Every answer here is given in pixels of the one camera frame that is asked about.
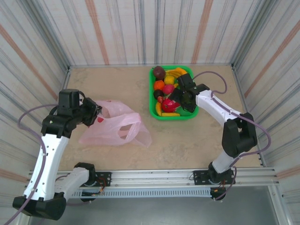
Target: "plastic fruit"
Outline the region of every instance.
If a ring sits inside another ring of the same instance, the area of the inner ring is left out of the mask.
[[[161,103],[160,102],[156,102],[156,105],[155,105],[155,110],[156,110],[156,113],[161,116]]]
[[[174,84],[175,77],[167,75],[167,76],[165,76],[164,82],[165,82],[165,84]]]
[[[162,103],[162,102],[163,102],[163,100],[164,100],[164,97],[162,97],[162,96],[158,96],[158,98],[157,98],[157,101],[158,101],[159,103]]]
[[[176,112],[163,112],[161,116],[180,116],[180,114]]]
[[[168,98],[165,99],[162,104],[161,104],[161,108],[164,112],[166,113],[173,113],[176,111],[176,108],[179,107],[180,104],[175,102],[175,101],[172,101],[172,100],[169,100]]]
[[[154,82],[154,90],[163,90],[165,86],[165,83],[163,81],[155,81]]]
[[[160,90],[160,89],[157,89],[157,90],[155,90],[153,92],[153,96],[154,96],[155,99],[157,99],[159,96],[163,97],[164,96],[164,92],[162,90]]]
[[[175,77],[179,77],[181,75],[187,74],[187,72],[180,67],[177,67],[176,69],[167,70],[166,73],[173,75]]]
[[[163,80],[165,78],[165,70],[164,68],[157,66],[153,69],[153,75],[160,80]]]
[[[163,92],[164,92],[164,94],[169,95],[174,91],[174,89],[175,89],[174,85],[167,84],[164,86]]]

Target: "gray floor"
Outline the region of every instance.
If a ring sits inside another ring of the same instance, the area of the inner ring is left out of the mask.
[[[30,225],[38,224],[33,218]],[[98,199],[67,207],[45,225],[277,225],[267,187],[234,187],[223,202],[210,198]]]

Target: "orange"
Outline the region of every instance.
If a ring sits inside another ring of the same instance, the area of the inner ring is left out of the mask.
[[[164,81],[155,81],[154,90],[163,90],[165,86]]]

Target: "white cable clip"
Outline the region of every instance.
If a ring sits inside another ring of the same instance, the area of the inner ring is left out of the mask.
[[[229,115],[231,115],[234,112],[234,109],[230,108],[229,109]]]

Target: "plastic bag handle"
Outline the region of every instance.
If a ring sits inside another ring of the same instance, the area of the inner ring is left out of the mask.
[[[127,143],[127,142],[131,142],[139,133],[139,127],[142,122],[142,119],[140,114],[138,114],[137,112],[126,113],[123,116],[125,116],[125,118],[120,123],[120,126],[124,127],[127,125],[132,125],[127,133],[126,138],[123,139],[120,137],[121,140]]]

